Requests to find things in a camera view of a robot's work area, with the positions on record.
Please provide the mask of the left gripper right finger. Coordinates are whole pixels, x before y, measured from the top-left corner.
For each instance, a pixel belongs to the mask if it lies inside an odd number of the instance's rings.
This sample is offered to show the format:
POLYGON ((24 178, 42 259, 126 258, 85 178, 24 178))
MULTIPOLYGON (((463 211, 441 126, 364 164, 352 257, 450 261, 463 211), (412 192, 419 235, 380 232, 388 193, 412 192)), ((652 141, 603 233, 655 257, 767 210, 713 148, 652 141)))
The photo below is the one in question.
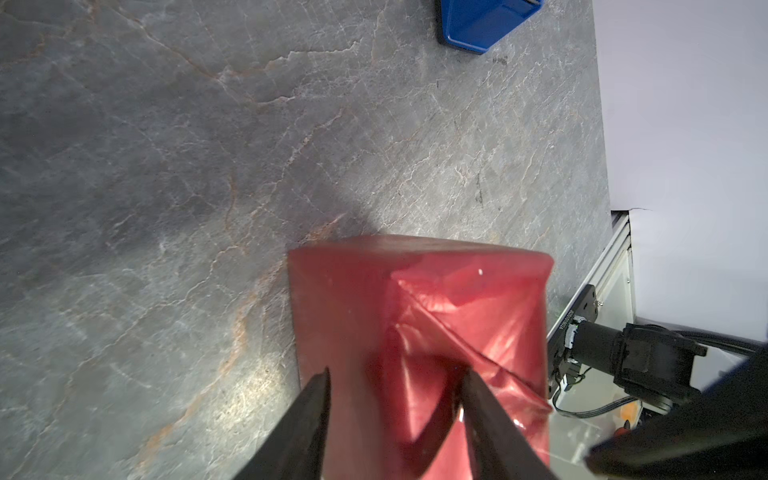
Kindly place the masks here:
POLYGON ((460 402, 473 479, 556 479, 473 370, 461 381, 460 402))

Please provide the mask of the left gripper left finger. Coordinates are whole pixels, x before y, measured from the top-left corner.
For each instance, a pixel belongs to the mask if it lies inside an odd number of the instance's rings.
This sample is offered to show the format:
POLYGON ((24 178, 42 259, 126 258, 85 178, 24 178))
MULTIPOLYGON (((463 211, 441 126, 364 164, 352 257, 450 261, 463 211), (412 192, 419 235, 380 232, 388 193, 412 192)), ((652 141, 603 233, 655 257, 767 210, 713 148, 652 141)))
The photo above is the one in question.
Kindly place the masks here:
POLYGON ((322 477, 331 410, 331 374, 311 377, 235 480, 322 477))

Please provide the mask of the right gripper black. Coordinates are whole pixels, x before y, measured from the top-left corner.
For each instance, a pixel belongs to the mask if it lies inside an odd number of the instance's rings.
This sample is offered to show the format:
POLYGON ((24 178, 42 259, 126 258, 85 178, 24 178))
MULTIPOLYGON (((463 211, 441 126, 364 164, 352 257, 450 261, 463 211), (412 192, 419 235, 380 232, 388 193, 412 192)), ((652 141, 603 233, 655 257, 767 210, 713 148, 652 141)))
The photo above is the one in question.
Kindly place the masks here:
POLYGON ((767 348, 690 403, 593 447, 584 462, 613 479, 765 479, 767 348))

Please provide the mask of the dark red wrapping paper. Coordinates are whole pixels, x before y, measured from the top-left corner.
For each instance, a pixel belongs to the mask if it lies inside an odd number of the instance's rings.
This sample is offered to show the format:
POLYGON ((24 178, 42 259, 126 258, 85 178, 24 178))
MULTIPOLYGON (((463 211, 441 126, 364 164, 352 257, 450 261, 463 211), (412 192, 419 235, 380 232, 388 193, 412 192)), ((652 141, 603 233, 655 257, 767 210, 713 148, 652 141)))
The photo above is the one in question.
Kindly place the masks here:
POLYGON ((327 479, 467 479, 458 417, 479 374, 548 459, 546 286, 541 252, 400 235, 290 251, 300 377, 328 371, 327 479))

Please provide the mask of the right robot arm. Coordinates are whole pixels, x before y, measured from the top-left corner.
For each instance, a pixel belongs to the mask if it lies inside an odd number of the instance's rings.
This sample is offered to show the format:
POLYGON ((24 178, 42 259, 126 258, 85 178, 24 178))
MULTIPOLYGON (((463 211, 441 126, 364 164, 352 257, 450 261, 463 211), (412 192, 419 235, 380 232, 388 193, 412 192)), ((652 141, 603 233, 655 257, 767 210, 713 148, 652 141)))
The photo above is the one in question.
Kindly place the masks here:
POLYGON ((742 343, 745 360, 700 391, 690 380, 704 357, 701 332, 574 322, 565 359, 612 376, 626 397, 570 417, 584 420, 642 401, 662 414, 593 446, 586 467, 613 479, 764 479, 767 476, 767 347, 742 343))

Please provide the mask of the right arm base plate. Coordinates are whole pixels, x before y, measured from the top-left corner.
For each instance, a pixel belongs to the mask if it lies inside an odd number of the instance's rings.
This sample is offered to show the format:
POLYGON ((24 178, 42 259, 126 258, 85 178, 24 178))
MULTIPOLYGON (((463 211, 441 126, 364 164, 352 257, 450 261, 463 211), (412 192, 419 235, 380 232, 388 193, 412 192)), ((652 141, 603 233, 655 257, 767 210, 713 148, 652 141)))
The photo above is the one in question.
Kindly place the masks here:
POLYGON ((581 375, 582 364, 571 357, 571 348, 581 323, 595 323, 599 314, 596 288, 582 287, 565 311, 559 323, 547 337, 548 394, 551 399, 562 385, 569 389, 581 375))

